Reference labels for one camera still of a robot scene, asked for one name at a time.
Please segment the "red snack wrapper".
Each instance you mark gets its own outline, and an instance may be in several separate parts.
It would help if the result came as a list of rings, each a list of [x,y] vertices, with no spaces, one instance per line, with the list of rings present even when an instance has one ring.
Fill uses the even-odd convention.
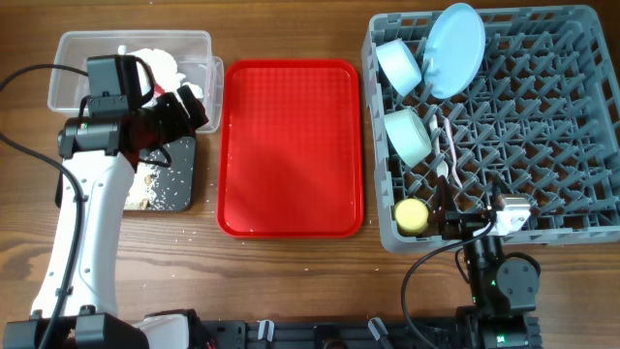
[[[154,96],[159,97],[165,93],[165,90],[159,85],[156,84],[154,87]]]

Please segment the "white plastic spoon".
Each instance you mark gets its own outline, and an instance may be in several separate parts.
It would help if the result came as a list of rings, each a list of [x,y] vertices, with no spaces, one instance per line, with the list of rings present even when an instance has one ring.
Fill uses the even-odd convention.
[[[429,129],[431,132],[439,131],[437,116],[433,115],[429,121]],[[436,158],[439,158],[442,155],[439,137],[436,137],[432,141],[433,144],[433,153]],[[435,168],[437,177],[443,176],[448,177],[449,167],[444,158],[437,162],[437,166]]]

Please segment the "yellow plastic cup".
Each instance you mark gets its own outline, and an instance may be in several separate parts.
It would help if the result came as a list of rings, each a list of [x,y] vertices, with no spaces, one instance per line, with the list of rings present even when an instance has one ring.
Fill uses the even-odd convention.
[[[394,220],[398,233],[404,237],[418,237],[428,227],[429,210],[418,199],[405,199],[394,206]]]

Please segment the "white tissue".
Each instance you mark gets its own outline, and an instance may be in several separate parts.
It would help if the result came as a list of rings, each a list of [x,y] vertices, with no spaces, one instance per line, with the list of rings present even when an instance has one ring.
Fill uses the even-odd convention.
[[[143,60],[150,68],[155,85],[159,84],[165,90],[165,93],[173,92],[178,101],[181,101],[181,99],[177,89],[181,86],[188,86],[198,99],[204,97],[202,88],[197,84],[189,82],[187,76],[179,72],[178,64],[170,53],[158,48],[142,48],[128,51],[126,46],[119,46],[117,53],[121,55],[134,55]],[[153,96],[144,106],[153,107],[156,104],[156,98]]]

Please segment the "light green bowl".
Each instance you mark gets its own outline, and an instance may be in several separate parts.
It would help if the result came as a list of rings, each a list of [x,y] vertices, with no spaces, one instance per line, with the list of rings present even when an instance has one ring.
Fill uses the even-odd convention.
[[[389,113],[384,122],[388,138],[406,166],[413,168],[430,154],[432,145],[428,132],[413,110]]]

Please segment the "white plastic fork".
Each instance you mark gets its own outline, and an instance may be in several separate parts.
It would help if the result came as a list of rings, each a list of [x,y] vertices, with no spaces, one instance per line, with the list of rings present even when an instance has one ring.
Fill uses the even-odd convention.
[[[463,188],[463,184],[462,181],[460,180],[460,177],[458,175],[457,172],[457,156],[456,156],[456,149],[455,149],[455,144],[454,144],[454,139],[453,139],[453,133],[452,133],[452,129],[451,129],[451,124],[450,124],[450,120],[448,118],[444,119],[444,127],[446,130],[446,135],[447,135],[447,139],[449,142],[449,152],[450,152],[450,157],[451,157],[451,167],[450,167],[450,172],[452,175],[452,179],[454,180],[455,184],[459,187],[459,189]]]

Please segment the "blue bowl with food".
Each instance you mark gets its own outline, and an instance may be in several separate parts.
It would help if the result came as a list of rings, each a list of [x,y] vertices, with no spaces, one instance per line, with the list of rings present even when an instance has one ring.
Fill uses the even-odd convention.
[[[399,95],[408,95],[421,83],[419,64],[401,39],[378,46],[377,59],[388,81]]]

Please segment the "light blue plate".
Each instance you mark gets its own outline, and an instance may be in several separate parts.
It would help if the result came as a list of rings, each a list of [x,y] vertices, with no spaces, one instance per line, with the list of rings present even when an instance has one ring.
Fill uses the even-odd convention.
[[[448,99],[462,92],[478,73],[485,50],[485,31],[480,15],[468,4],[445,9],[427,38],[422,66],[431,95]]]

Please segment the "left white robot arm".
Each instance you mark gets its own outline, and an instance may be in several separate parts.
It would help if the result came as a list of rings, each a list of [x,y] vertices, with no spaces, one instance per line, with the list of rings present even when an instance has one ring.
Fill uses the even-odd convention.
[[[128,324],[117,316],[115,262],[126,199],[145,150],[194,136],[207,118],[188,87],[157,95],[134,55],[88,59],[76,117],[58,136],[60,214],[46,278],[30,317],[6,326],[7,348],[215,348],[192,309]]]

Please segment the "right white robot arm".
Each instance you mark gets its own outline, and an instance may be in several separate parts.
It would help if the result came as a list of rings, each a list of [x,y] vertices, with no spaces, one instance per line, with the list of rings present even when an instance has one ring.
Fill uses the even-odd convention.
[[[537,307],[541,267],[524,253],[505,253],[502,239],[481,233],[490,215],[448,211],[438,227],[464,242],[473,305],[456,310],[454,348],[541,348]]]

